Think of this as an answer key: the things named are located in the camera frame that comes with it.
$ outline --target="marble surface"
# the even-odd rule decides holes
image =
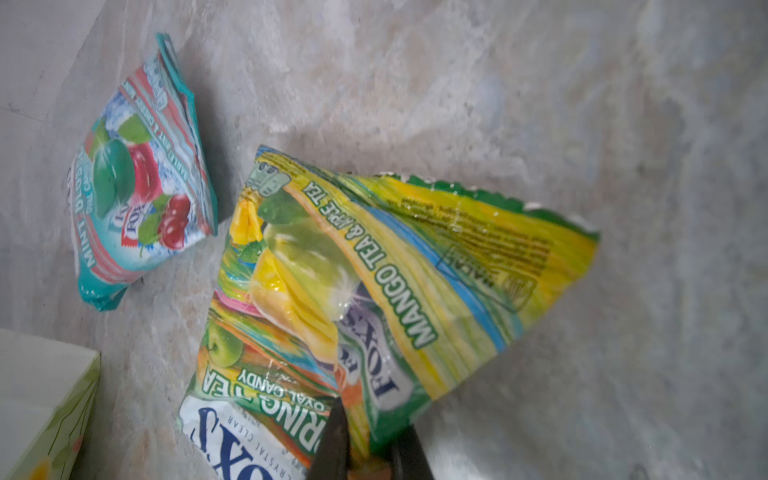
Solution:
[[[107,0],[28,154],[0,164],[0,326],[103,352],[73,478],[214,478],[173,420],[223,238],[111,313],[74,281],[66,172],[155,31],[198,96],[224,219],[265,143],[603,229],[541,324],[417,422],[436,478],[768,470],[764,3]]]

